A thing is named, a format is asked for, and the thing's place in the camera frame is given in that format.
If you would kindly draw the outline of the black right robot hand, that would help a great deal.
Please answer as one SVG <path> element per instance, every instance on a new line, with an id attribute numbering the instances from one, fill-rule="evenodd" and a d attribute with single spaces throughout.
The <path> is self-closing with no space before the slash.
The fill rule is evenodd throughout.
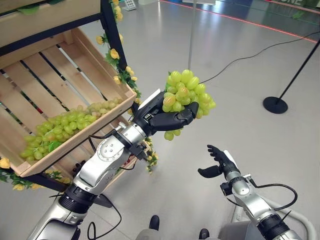
<path id="1" fill-rule="evenodd" d="M 202 177 L 210 179 L 224 174 L 224 177 L 227 178 L 227 175 L 233 172 L 240 174 L 240 170 L 236 167 L 236 164 L 232 162 L 223 151 L 209 144 L 207 145 L 207 151 L 210 156 L 218 162 L 218 165 L 213 165 L 205 169 L 199 168 L 197 171 Z"/>

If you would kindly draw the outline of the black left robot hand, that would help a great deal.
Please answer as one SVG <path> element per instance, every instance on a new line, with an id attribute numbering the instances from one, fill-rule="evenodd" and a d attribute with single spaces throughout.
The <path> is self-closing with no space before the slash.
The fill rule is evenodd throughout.
<path id="1" fill-rule="evenodd" d="M 192 102 L 181 111 L 163 110 L 164 91 L 157 89 L 142 104 L 132 104 L 133 123 L 138 125 L 147 137 L 156 132 L 173 131 L 189 125 L 197 115 L 199 104 Z"/>

